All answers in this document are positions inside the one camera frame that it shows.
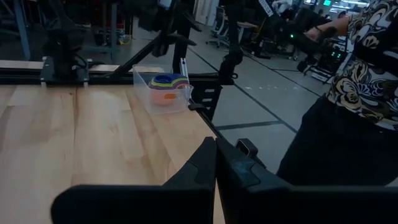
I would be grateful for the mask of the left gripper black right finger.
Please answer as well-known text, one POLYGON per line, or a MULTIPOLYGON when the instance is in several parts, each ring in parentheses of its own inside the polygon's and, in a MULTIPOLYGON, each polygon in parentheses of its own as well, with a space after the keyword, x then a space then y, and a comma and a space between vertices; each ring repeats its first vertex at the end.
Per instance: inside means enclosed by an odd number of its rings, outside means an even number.
POLYGON ((216 139, 218 150, 218 168, 225 170, 226 177, 242 188, 289 188, 292 185, 268 171, 260 163, 245 155, 225 139, 216 139))

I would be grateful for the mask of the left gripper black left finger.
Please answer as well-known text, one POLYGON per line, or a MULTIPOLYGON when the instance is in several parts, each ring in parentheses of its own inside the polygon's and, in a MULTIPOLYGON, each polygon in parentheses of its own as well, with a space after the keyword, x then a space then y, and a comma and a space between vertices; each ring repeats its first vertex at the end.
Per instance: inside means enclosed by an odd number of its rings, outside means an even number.
POLYGON ((212 137, 206 137, 183 167, 164 187, 214 187, 217 145, 212 137))

